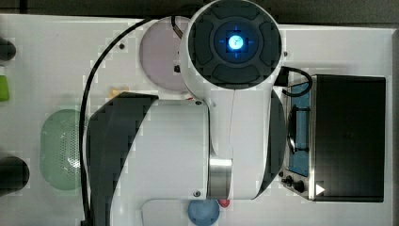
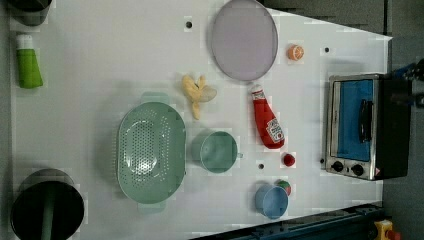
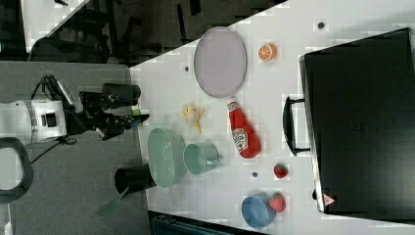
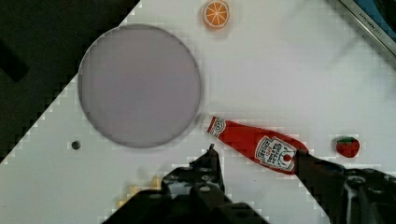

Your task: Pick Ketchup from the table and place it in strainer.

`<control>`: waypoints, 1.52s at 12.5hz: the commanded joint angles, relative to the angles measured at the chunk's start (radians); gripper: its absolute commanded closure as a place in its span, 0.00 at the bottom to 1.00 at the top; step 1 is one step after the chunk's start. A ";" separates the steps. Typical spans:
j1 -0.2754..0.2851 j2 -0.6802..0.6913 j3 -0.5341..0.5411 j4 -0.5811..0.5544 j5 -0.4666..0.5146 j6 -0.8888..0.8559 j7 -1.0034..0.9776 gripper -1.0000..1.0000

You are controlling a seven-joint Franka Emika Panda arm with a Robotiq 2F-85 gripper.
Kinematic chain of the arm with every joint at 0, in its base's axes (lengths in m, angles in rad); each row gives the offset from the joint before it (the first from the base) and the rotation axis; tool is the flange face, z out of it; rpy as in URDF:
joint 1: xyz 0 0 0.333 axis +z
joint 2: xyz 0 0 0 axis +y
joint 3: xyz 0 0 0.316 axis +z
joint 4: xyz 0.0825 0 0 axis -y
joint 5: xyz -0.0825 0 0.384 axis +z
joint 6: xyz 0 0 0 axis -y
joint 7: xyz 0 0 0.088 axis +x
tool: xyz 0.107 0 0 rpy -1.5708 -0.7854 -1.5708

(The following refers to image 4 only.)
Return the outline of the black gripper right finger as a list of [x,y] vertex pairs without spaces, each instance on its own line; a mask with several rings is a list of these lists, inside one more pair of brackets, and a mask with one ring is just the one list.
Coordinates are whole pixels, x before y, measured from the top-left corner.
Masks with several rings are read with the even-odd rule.
[[396,182],[372,168],[347,169],[299,150],[294,172],[331,224],[396,224]]

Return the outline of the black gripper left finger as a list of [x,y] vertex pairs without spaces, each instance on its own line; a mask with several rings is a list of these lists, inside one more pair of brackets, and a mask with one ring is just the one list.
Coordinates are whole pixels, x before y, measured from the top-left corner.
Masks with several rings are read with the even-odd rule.
[[179,195],[189,195],[196,186],[208,185],[225,191],[219,153],[215,150],[214,144],[188,166],[177,167],[162,179],[162,190],[169,193],[173,199]]

